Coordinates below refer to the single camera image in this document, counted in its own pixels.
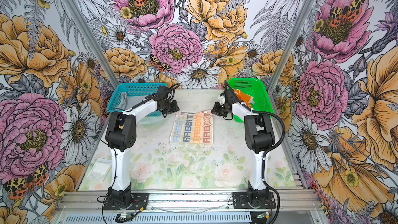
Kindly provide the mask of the printed cream towel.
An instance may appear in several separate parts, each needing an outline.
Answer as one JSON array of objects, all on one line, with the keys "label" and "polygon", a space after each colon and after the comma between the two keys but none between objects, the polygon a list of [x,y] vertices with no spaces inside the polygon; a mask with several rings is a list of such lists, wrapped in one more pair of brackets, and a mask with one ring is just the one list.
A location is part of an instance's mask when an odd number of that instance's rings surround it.
[{"label": "printed cream towel", "polygon": [[184,144],[213,144],[213,116],[209,111],[177,112],[170,142]]}]

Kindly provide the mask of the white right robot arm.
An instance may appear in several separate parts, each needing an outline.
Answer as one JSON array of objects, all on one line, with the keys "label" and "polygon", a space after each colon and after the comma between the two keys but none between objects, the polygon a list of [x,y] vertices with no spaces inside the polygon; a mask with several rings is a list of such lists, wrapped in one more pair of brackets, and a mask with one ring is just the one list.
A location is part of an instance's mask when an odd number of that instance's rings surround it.
[{"label": "white right robot arm", "polygon": [[244,122],[245,142],[253,155],[247,201],[254,208],[265,205],[271,198],[270,187],[266,185],[265,170],[267,152],[276,141],[271,120],[274,114],[253,110],[240,100],[232,89],[225,89],[221,93],[211,113],[223,118],[228,115],[236,116]]}]

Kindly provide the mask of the light grey towel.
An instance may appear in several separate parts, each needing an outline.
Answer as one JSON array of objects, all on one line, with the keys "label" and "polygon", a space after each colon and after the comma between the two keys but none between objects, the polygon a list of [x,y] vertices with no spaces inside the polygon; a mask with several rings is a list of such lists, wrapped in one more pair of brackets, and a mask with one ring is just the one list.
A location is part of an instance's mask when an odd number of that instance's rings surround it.
[{"label": "light grey towel", "polygon": [[121,101],[116,107],[118,110],[125,112],[155,112],[156,102],[150,100],[146,95],[128,96],[126,92],[122,92]]}]

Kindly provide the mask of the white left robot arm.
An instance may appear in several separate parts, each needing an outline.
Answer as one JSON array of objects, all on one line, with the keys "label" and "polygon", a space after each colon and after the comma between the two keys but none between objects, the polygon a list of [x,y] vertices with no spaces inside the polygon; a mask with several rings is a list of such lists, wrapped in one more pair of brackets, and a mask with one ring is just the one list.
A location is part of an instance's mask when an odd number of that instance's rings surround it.
[{"label": "white left robot arm", "polygon": [[134,200],[129,172],[130,148],[137,139],[137,124],[147,115],[160,112],[163,117],[179,111],[174,100],[175,90],[179,83],[170,88],[160,86],[156,93],[146,96],[139,103],[126,110],[120,109],[109,116],[105,140],[114,153],[112,157],[112,174],[114,176],[105,198],[107,207],[128,209]]}]

